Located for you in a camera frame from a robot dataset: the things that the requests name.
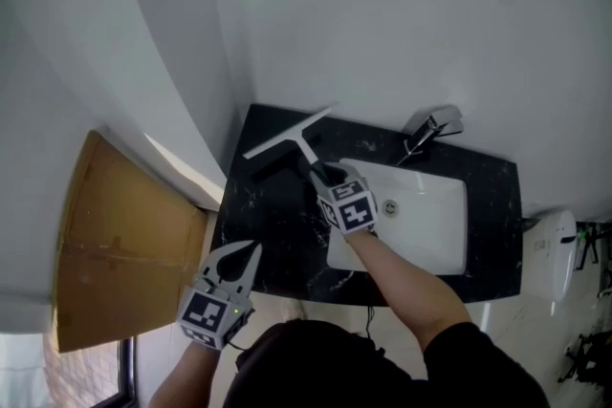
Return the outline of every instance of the white toilet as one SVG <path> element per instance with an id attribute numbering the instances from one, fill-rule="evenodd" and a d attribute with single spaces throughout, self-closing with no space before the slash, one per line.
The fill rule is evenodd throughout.
<path id="1" fill-rule="evenodd" d="M 570 211 L 541 217 L 523 235 L 521 292 L 561 301 L 570 287 L 576 255 L 576 220 Z"/>

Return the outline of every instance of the foot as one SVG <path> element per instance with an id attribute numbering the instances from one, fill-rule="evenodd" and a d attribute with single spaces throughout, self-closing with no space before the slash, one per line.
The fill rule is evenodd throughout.
<path id="1" fill-rule="evenodd" d="M 283 298 L 280 304 L 280 310 L 283 316 L 283 321 L 306 319 L 304 305 L 302 305 L 302 302 L 298 301 L 297 299 L 292 299 L 289 297 Z"/>

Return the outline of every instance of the countertop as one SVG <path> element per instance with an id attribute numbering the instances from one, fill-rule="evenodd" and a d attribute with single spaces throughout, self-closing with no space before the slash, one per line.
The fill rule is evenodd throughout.
<path id="1" fill-rule="evenodd" d="M 330 228 L 317 206 L 308 163 L 285 141 L 247 161 L 242 154 L 308 115 L 253 104 L 231 163 L 212 248 L 253 239 L 263 245 L 253 290 L 280 296 L 364 306 L 386 305 L 366 272 L 327 266 Z M 405 134 L 337 118 L 304 131 L 322 161 L 342 158 L 397 166 Z M 440 276 L 466 302 L 519 294 L 521 206 L 516 165 L 438 140 L 402 168 L 458 179 L 468 197 L 467 265 Z"/>

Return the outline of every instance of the white squeegee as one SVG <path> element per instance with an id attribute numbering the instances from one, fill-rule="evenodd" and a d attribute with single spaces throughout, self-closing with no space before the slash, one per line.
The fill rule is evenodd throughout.
<path id="1" fill-rule="evenodd" d="M 315 155 L 313 149 L 302 136 L 302 131 L 311 124 L 317 122 L 319 119 L 331 113 L 334 105 L 326 107 L 322 111 L 319 111 L 318 113 L 313 114 L 312 116 L 308 116 L 306 119 L 300 121 L 298 124 L 292 126 L 291 128 L 286 129 L 275 137 L 272 137 L 269 140 L 266 140 L 263 143 L 255 146 L 252 150 L 249 150 L 247 153 L 243 154 L 243 157 L 249 160 L 255 155 L 259 155 L 260 153 L 269 150 L 273 146 L 278 145 L 282 141 L 290 140 L 295 141 L 297 143 L 297 146 L 299 146 L 299 149 L 304 154 L 304 157 L 306 157 L 308 163 L 314 165 L 315 163 L 317 163 L 318 157 L 317 155 Z"/>

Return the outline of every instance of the person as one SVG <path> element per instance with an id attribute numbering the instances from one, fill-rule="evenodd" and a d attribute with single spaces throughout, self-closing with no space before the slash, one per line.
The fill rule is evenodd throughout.
<path id="1" fill-rule="evenodd" d="M 293 320 L 274 325 L 238 356 L 224 407 L 548 406 L 537 382 L 471 323 L 446 283 L 367 231 L 345 238 L 414 333 L 428 380 L 412 379 L 367 338 Z M 149 406 L 207 407 L 219 354 L 192 343 Z"/>

